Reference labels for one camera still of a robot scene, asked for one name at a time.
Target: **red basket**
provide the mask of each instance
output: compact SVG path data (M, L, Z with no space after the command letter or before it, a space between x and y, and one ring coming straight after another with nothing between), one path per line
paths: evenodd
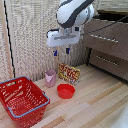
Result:
M45 92L24 76L0 83L0 101L17 128L38 123L50 103Z

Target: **cabinet drawer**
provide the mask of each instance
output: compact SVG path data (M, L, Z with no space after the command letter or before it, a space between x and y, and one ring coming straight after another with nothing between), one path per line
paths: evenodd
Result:
M92 31L113 21L92 20L85 24L84 31ZM84 44L101 52L128 60L128 24L117 23L101 31L84 36Z
M92 50L89 63L128 80L128 61Z

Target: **woven panel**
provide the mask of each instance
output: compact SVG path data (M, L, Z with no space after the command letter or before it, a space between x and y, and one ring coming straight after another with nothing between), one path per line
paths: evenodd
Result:
M54 69L53 49L46 45L46 33L58 28L59 0L10 1L18 74L33 81L42 79L47 69Z
M10 79L9 65L6 53L5 37L0 14L0 82Z
M99 9L106 8L128 8L128 0L100 0L101 6Z

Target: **red bowl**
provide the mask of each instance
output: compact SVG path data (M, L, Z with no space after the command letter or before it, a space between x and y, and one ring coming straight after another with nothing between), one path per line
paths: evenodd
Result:
M69 84L60 84L57 87L57 90L58 90L59 97L61 97L63 99L72 98L72 96L75 92L75 88Z

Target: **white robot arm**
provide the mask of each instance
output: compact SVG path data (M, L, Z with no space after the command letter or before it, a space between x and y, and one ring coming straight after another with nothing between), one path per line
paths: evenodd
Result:
M60 0L56 14L59 29L52 29L47 33L47 45L56 47L78 43L80 27L88 23L94 14L92 2L94 0Z

